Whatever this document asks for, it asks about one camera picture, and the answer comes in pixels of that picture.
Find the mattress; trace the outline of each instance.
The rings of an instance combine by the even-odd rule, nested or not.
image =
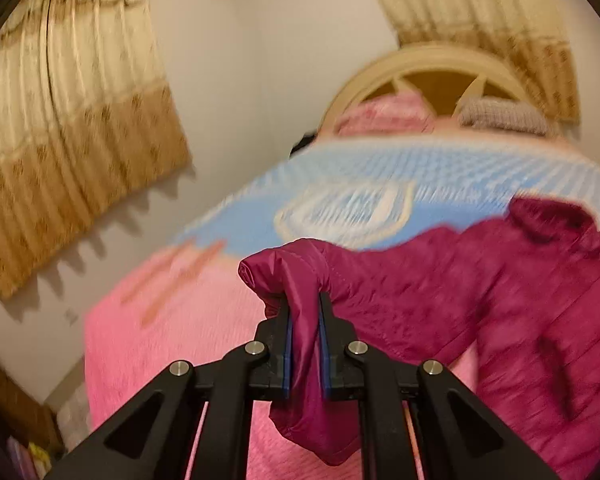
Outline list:
[[[130,273],[88,314],[94,427],[174,360],[221,358],[251,340],[262,302],[241,258],[299,237],[382,248],[445,223],[502,214],[516,193],[581,202],[600,225],[600,168],[544,140],[409,136],[318,142],[228,197]],[[453,368],[475,383],[475,353]],[[360,454],[328,467],[286,441],[256,402],[248,478],[359,478]]]

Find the pink blanket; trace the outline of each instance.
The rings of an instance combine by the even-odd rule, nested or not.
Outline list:
[[[94,428],[165,366],[178,359],[204,364],[253,338],[264,306],[237,275],[238,260],[222,242],[190,244],[155,254],[127,276],[87,316],[85,372]],[[454,371],[475,384],[473,348]],[[338,467],[285,440],[256,402],[248,479],[357,479],[360,453]]]

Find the red fabric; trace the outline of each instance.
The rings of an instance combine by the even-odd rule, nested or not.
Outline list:
[[[294,327],[280,433],[330,464],[358,446],[355,406],[320,395],[317,297],[405,362],[478,343],[478,395],[565,480],[600,459],[600,232],[579,206],[515,198],[504,218],[441,227],[385,251],[301,239],[245,259],[241,278]]]

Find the bed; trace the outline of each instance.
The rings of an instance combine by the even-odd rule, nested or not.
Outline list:
[[[476,132],[442,121],[431,134],[342,139],[343,112],[418,89],[440,116],[476,96],[525,101],[508,68],[477,51],[411,46],[353,76],[317,142],[190,224],[130,273],[86,319],[85,370],[97,428],[174,360],[202,364],[252,338],[262,302],[236,273],[240,259],[300,237],[384,248],[446,223],[463,229],[501,214],[516,193],[584,204],[600,226],[600,168],[566,141]],[[475,384],[469,348],[455,373]],[[257,402],[248,478],[359,478],[360,454],[328,467],[285,440]]]

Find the pink pillow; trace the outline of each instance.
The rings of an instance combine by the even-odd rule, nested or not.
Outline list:
[[[432,132],[435,114],[419,92],[405,91],[365,101],[343,113],[334,127],[337,136]]]

